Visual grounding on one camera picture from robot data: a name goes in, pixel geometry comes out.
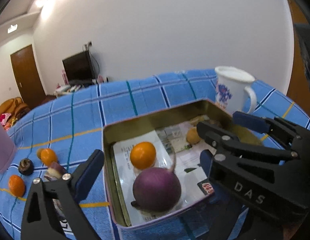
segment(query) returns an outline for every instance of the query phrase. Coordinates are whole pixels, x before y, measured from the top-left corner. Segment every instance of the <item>wooden door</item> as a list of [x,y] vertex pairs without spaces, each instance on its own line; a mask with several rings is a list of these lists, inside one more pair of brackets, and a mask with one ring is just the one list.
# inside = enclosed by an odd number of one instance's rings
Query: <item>wooden door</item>
[[46,95],[37,72],[32,45],[12,54],[11,62],[23,101],[31,109],[39,106]]
[[[304,14],[294,0],[288,0],[293,23],[308,23]],[[310,116],[310,91],[309,84],[304,74],[304,63],[300,54],[298,36],[294,30],[295,49],[294,63],[291,72],[287,96],[294,100]]]

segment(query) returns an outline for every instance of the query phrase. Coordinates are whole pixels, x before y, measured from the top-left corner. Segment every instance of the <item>television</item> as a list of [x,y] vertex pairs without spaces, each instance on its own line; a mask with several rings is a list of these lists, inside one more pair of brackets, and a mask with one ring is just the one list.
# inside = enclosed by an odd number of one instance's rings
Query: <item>television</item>
[[88,50],[64,59],[63,65],[68,81],[96,78]]

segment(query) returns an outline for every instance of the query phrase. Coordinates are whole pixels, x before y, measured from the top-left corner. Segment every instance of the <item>table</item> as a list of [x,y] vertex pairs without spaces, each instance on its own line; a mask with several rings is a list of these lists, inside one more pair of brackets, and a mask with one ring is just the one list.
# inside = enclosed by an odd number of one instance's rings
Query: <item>table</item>
[[[41,177],[46,170],[36,157],[37,149],[55,150],[59,162],[72,173],[96,148],[103,148],[105,125],[204,98],[215,100],[216,81],[212,69],[165,73],[143,80],[90,86],[33,109],[8,131],[19,149],[6,173],[0,174],[0,221],[8,233],[13,239],[20,239],[27,193],[15,198],[7,182],[11,175],[20,175],[17,167],[22,158],[30,158],[35,166],[31,176],[22,176],[28,192],[33,179]],[[262,81],[256,81],[252,88],[258,98],[254,115],[280,116],[310,129],[310,118],[285,95]],[[243,110],[247,111],[249,106],[248,100]],[[265,146],[280,147],[267,135],[256,135]],[[118,231],[110,219],[103,172],[80,206],[100,237],[107,240],[195,239],[208,231],[217,212],[212,206],[199,206],[153,228]],[[238,235],[244,218],[245,212],[234,227],[233,238]],[[75,239],[68,225],[63,225],[67,237]]]

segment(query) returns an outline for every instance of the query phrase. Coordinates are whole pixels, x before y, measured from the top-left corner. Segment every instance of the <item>mug handle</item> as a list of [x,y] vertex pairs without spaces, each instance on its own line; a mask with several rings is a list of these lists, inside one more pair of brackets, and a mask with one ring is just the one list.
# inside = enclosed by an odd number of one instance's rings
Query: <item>mug handle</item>
[[254,112],[254,110],[257,106],[257,96],[256,96],[255,91],[250,86],[245,87],[245,91],[247,92],[247,94],[250,97],[250,108],[249,108],[249,111],[247,113],[251,114],[252,112]]

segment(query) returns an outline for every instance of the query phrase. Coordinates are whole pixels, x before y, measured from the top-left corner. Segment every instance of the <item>white mug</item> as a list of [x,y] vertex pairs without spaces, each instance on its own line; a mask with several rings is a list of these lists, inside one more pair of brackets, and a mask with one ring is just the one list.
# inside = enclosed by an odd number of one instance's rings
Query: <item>white mug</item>
[[250,97],[250,108],[248,114],[252,113],[257,106],[257,97],[251,84],[255,78],[248,72],[227,66],[215,68],[218,81],[216,85],[216,105],[226,110],[229,114],[242,111],[248,97]]

